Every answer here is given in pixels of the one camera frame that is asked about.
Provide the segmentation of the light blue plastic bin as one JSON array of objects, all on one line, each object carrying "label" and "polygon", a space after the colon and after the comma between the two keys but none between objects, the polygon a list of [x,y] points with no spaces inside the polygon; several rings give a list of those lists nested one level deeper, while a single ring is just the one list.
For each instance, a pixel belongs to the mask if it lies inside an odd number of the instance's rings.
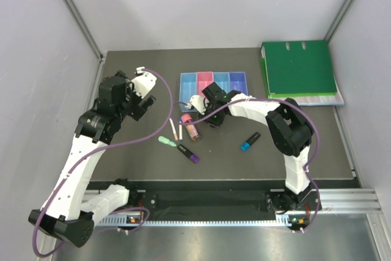
[{"label": "light blue plastic bin", "polygon": [[214,72],[214,82],[226,93],[230,92],[230,75],[229,72]]}]

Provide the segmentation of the sky blue plastic bin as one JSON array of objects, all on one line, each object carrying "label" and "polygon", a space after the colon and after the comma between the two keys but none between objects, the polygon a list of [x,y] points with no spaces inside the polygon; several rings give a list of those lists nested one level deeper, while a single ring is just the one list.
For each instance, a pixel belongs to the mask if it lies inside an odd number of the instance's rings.
[{"label": "sky blue plastic bin", "polygon": [[181,73],[179,101],[189,103],[191,97],[197,94],[197,73]]}]

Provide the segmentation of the pink plastic bin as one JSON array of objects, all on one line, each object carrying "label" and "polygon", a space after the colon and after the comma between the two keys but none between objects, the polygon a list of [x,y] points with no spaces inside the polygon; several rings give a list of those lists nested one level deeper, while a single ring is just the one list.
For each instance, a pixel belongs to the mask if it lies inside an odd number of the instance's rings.
[{"label": "pink plastic bin", "polygon": [[197,72],[197,94],[204,98],[202,91],[213,82],[213,72]]}]

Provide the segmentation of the green glitter glue tube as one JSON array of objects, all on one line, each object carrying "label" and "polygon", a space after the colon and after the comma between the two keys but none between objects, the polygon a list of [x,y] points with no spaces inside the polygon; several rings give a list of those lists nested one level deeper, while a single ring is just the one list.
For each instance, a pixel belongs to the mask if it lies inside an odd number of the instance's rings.
[{"label": "green glitter glue tube", "polygon": [[164,137],[164,136],[159,136],[158,141],[164,145],[168,145],[170,147],[177,147],[177,144],[174,141],[171,141],[170,139]]}]

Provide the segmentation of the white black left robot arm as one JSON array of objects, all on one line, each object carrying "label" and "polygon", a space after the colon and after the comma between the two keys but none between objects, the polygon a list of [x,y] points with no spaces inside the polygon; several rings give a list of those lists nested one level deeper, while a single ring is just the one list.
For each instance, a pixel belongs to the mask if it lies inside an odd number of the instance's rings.
[{"label": "white black left robot arm", "polygon": [[103,195],[83,202],[84,193],[95,167],[120,130],[126,117],[138,121],[155,102],[150,91],[156,76],[142,68],[129,79],[122,71],[106,77],[98,86],[91,109],[79,119],[70,154],[55,189],[40,209],[32,210],[28,221],[38,230],[80,248],[94,227],[115,209],[132,210],[138,195],[118,180]]}]

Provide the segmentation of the pink lid pen jar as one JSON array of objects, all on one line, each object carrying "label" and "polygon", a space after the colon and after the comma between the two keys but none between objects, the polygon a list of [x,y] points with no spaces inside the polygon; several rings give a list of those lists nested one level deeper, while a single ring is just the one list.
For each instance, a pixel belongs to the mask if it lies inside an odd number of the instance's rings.
[{"label": "pink lid pen jar", "polygon": [[189,114],[183,114],[181,116],[181,122],[186,127],[186,130],[188,132],[189,137],[194,141],[197,142],[200,140],[200,133],[198,132],[197,128],[194,124],[192,124],[192,117]]}]

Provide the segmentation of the purple-blue plastic bin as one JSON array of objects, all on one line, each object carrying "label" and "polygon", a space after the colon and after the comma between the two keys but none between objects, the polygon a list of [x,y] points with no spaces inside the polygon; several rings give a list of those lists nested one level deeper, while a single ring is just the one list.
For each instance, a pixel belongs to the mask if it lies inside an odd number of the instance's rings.
[{"label": "purple-blue plastic bin", "polygon": [[237,90],[248,95],[247,79],[245,72],[229,72],[230,90]]}]

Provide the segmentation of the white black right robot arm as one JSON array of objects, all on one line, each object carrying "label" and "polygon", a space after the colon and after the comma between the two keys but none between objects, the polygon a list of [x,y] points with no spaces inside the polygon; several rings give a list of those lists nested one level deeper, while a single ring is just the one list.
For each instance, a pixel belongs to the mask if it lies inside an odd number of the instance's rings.
[{"label": "white black right robot arm", "polygon": [[189,107],[199,118],[217,128],[226,116],[243,117],[266,125],[272,141],[283,154],[285,189],[269,196],[272,209],[297,210],[307,203],[311,181],[308,178],[309,152],[314,127],[294,99],[258,100],[238,90],[226,93],[216,83],[193,95]]}]

